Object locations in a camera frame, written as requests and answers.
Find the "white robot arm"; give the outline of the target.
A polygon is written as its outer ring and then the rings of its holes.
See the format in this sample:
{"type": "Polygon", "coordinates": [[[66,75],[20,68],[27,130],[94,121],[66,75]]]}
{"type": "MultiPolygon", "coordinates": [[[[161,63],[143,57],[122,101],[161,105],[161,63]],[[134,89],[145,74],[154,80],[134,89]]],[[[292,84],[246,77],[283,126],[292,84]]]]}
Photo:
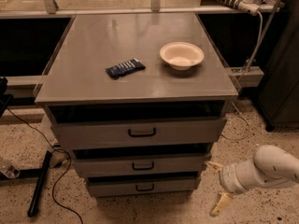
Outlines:
{"type": "Polygon", "coordinates": [[[250,159],[240,163],[221,165],[207,161],[206,164],[219,174],[223,187],[210,210],[212,217],[227,208],[234,196],[250,189],[285,189],[299,183],[299,160],[280,147],[260,146],[250,159]]]}

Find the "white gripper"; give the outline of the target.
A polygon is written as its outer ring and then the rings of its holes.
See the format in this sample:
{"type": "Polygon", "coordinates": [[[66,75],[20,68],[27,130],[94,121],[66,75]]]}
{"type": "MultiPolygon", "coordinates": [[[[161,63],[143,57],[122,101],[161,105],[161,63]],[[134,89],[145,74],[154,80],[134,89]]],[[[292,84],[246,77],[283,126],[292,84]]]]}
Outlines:
{"type": "Polygon", "coordinates": [[[220,163],[207,161],[206,165],[210,166],[215,172],[220,173],[220,184],[227,191],[220,191],[218,193],[216,202],[213,204],[209,212],[209,215],[211,217],[217,217],[232,203],[232,201],[234,200],[233,195],[243,194],[247,192],[247,190],[242,186],[237,178],[235,163],[222,166],[220,163]]]}

